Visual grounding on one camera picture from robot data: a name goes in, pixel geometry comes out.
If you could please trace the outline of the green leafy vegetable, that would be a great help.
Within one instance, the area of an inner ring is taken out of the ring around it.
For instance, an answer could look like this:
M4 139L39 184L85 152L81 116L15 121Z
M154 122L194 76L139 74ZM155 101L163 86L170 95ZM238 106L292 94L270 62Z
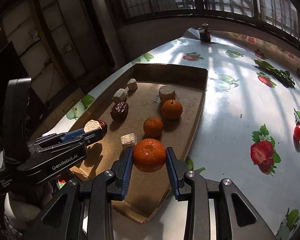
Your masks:
M295 88L295 81L287 70L280 70L269 64L265 60L253 59L256 65L271 74L287 88Z

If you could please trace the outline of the beige chunk tray middle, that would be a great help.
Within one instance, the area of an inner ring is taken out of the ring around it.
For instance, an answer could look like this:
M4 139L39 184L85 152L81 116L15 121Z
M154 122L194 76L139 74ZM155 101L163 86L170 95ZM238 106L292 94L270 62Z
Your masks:
M128 92L125 89L120 88L113 95L113 102L115 104L118 104L120 102L126 101L127 98L128 98Z

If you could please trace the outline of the white tower air conditioner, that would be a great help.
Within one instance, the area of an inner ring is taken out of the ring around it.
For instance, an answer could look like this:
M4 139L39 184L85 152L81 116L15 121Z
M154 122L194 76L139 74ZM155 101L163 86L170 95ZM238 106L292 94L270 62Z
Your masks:
M125 57L117 37L105 0L79 0L93 33L94 42L104 55L109 55L119 69L125 65Z

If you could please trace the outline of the small red date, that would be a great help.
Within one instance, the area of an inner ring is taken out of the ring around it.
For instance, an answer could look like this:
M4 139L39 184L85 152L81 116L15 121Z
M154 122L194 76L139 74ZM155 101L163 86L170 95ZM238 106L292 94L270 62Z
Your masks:
M98 123L100 124L100 126L101 126L101 128L102 128L103 136L105 136L106 133L107 133L107 130L108 130L108 125L107 125L107 123L106 123L105 121L101 120L101 119L98 120Z

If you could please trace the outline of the beige chunk tray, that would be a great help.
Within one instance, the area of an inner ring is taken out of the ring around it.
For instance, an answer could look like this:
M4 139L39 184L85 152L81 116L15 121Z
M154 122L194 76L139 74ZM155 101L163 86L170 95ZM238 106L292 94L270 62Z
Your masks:
M138 83L137 83L136 79L130 79L127 82L127 86L128 86L129 91L135 91L138 89Z
M126 101L127 98L128 98L128 92L125 89L120 88L113 95L113 102L115 104L118 104L120 102Z
M125 151L129 147L134 147L138 143L138 139L135 133L129 133L123 135L121 138L121 145L123 150Z

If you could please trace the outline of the red cherry tomato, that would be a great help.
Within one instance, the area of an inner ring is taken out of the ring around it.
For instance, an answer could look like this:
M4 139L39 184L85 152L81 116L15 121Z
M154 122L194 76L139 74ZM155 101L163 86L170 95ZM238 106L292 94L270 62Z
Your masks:
M300 141L300 125L296 125L296 127L294 128L294 138L297 141Z

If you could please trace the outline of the shallow cardboard tray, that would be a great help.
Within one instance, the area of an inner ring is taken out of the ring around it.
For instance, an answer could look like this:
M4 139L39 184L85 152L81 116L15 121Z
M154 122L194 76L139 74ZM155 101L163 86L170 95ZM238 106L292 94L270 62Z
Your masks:
M137 63L110 82L93 103L73 124L72 129L85 126L90 120L103 120L108 131L99 142L87 148L87 159L75 165L72 172L80 180L95 178L111 168L123 152L121 138L134 133L138 140L153 138L165 147L171 146L178 159L188 155L202 113L208 71L204 68L177 64ZM137 89L128 92L128 114L125 120L113 119L113 96L120 88L127 88L128 81L135 79ZM162 86L170 85L175 91L176 116L170 111L162 116L163 100L159 94Z

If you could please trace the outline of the wooden wall shelf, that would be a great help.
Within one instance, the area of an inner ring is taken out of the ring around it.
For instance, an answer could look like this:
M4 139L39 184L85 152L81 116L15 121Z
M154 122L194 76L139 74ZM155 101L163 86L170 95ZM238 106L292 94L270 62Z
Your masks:
M4 31L42 103L72 107L84 95L84 73L57 0L23 0L2 16Z

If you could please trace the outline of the beige wedge chunk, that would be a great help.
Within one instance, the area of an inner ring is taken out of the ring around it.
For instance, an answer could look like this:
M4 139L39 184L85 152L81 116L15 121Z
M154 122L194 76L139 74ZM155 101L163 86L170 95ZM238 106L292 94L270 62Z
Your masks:
M101 125L97 120L90 120L84 126L84 132L88 133L90 131L101 129Z

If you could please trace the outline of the black television screen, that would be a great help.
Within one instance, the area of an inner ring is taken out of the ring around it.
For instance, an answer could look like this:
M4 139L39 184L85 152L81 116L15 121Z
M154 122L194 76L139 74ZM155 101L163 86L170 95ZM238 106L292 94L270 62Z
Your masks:
M4 101L8 82L23 77L28 73L11 41L0 51L0 102Z

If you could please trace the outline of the orange tangerine near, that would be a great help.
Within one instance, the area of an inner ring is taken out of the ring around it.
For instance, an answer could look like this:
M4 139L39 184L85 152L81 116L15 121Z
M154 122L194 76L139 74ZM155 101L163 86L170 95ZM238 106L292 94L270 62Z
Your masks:
M163 123L159 118L150 117L143 123L143 131L149 138L157 138L162 135Z

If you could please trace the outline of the small dark jar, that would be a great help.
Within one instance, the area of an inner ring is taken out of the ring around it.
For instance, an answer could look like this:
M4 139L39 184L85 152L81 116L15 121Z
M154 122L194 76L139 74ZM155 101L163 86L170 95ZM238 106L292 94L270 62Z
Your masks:
M200 40L205 43L211 43L211 32L209 25L207 23L203 23L201 28L198 29Z

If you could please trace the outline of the beige cylinder piece far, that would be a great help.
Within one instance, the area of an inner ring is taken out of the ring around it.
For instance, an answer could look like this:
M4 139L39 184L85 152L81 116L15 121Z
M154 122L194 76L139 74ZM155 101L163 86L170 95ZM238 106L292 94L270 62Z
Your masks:
M175 99L175 90L172 85L164 85L159 88L159 98L162 104L167 100Z

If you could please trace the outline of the orange tangerine from table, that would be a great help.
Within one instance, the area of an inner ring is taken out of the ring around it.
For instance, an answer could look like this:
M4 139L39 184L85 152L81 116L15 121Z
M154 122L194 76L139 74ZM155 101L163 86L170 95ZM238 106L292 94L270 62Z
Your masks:
M133 149L133 163L142 172L153 173L160 170L166 162L166 150L155 139L143 139Z

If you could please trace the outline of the beige chunk tray back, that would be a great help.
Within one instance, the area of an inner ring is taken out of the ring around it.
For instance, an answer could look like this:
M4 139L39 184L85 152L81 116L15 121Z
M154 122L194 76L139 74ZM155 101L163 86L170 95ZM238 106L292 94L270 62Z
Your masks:
M128 86L129 91L135 91L138 89L138 83L137 83L136 79L130 79L127 82L127 86Z

